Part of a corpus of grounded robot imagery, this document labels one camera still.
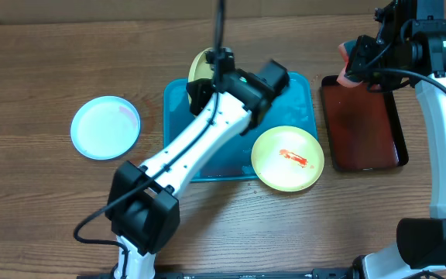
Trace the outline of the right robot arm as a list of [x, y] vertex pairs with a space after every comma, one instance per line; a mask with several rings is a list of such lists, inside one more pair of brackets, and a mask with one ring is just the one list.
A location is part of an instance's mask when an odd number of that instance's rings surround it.
[[432, 192], [425, 219], [405, 218], [396, 242], [359, 257], [360, 278], [436, 277], [446, 270], [446, 18], [442, 1], [395, 0], [377, 9], [376, 37], [360, 36], [345, 76], [377, 93], [415, 89], [427, 127]]

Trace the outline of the light blue plate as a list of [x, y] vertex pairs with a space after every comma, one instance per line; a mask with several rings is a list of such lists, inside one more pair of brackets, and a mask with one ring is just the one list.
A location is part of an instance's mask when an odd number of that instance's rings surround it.
[[78, 109], [70, 124], [70, 139], [84, 157], [112, 160], [135, 146], [141, 128], [134, 105], [117, 96], [101, 96]]

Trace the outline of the yellow-green plate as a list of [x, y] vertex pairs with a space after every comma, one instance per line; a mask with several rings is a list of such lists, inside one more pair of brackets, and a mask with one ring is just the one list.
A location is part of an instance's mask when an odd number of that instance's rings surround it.
[[190, 113], [194, 116], [202, 112], [213, 94], [212, 78], [214, 72], [206, 58], [206, 54], [210, 50], [211, 48], [207, 48], [194, 58], [188, 74], [186, 91]]
[[302, 191], [312, 186], [324, 169], [324, 152], [309, 132], [277, 126], [255, 141], [251, 164], [257, 177], [278, 191]]

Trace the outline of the dark blue sponge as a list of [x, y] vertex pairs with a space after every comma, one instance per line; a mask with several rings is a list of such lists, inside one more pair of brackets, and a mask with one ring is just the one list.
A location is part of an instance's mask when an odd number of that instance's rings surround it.
[[355, 40], [350, 40], [347, 42], [343, 42], [342, 44], [340, 44], [338, 46], [338, 51], [341, 55], [341, 58], [343, 59], [343, 61], [345, 62], [344, 67], [342, 68], [340, 74], [337, 77], [337, 82], [346, 87], [346, 88], [355, 88], [358, 87], [359, 85], [362, 84], [362, 81], [356, 80], [354, 77], [346, 77], [346, 69], [348, 66], [348, 62], [349, 62], [349, 55], [352, 52], [353, 48], [356, 45], [356, 41]]

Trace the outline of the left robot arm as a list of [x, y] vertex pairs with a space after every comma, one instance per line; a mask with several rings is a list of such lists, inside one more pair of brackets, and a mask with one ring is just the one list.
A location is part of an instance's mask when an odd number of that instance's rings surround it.
[[256, 128], [290, 83], [287, 69], [270, 60], [258, 74], [235, 68], [229, 53], [213, 53], [211, 79], [191, 82], [208, 103], [176, 139], [140, 166], [127, 161], [115, 172], [106, 217], [121, 252], [114, 278], [152, 278], [153, 261], [180, 224], [179, 197], [225, 143]]

